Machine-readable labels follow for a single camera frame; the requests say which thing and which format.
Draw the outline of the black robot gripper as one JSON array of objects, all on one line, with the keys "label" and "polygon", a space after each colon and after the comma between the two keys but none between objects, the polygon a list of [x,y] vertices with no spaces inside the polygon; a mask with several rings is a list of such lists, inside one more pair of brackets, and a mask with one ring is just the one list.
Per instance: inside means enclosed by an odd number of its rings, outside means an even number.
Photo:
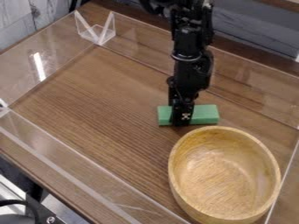
[{"label": "black robot gripper", "polygon": [[173,106],[171,122],[177,127],[189,126],[193,119],[194,100],[211,84],[214,56],[206,52],[193,63],[175,61],[174,74],[167,78],[169,106]]}]

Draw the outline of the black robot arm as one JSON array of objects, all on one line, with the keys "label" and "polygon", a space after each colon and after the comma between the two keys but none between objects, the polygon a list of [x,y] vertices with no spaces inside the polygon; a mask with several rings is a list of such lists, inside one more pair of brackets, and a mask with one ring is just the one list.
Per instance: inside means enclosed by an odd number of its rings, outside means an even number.
[{"label": "black robot arm", "polygon": [[211,0],[139,0],[139,3],[153,15],[165,16],[165,10],[170,11],[174,59],[174,74],[167,79],[170,123],[187,126],[199,92],[211,84],[214,3]]}]

